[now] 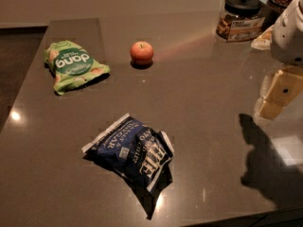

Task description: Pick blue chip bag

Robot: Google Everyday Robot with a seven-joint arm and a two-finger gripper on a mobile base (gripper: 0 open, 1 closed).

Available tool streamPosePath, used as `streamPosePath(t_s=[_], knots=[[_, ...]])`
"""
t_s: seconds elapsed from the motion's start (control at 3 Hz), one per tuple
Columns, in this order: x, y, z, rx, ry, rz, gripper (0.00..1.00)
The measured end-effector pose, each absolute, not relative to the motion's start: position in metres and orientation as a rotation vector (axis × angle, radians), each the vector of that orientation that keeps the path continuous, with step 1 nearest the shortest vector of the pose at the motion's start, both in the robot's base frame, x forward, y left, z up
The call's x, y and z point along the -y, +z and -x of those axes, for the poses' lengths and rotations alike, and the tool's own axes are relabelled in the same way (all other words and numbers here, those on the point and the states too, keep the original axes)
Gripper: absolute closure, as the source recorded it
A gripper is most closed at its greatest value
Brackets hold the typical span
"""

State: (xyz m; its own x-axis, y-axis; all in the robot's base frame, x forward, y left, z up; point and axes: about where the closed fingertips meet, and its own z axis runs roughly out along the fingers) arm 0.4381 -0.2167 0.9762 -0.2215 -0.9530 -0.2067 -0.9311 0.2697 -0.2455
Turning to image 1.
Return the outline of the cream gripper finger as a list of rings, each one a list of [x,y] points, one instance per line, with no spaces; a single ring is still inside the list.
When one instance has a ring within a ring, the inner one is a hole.
[[[283,110],[284,106],[268,102],[262,98],[259,98],[255,105],[255,115],[269,120],[274,120]]]

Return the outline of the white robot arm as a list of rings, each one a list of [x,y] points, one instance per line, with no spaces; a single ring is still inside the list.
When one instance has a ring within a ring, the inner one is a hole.
[[[271,55],[282,66],[263,79],[255,116],[274,120],[303,91],[303,0],[279,15],[271,36]]]

